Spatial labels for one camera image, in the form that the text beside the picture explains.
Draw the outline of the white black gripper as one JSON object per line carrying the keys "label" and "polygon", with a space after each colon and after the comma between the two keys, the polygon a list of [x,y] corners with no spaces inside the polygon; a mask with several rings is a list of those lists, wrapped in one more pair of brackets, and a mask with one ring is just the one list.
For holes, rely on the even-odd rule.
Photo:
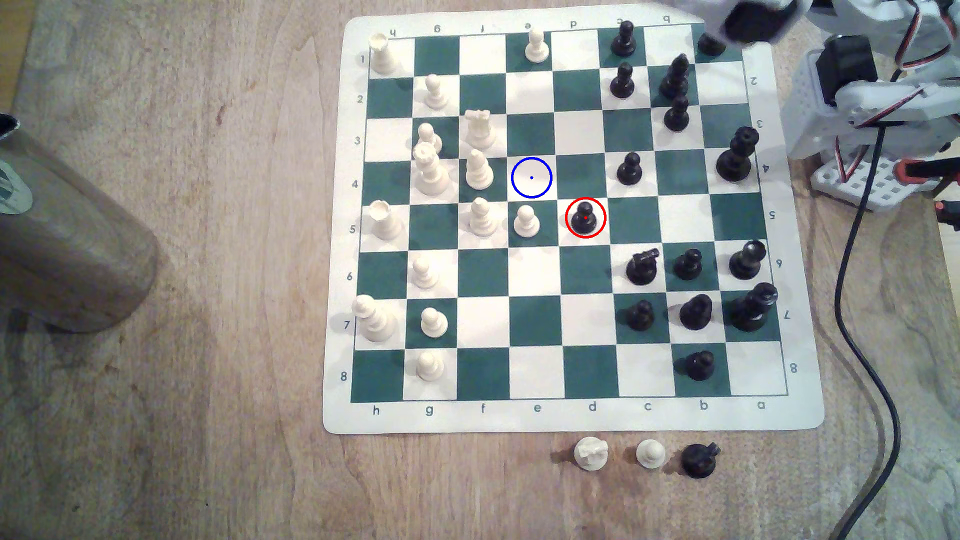
{"label": "white black gripper", "polygon": [[809,1],[676,1],[702,19],[704,31],[728,46],[776,43],[810,9]]}

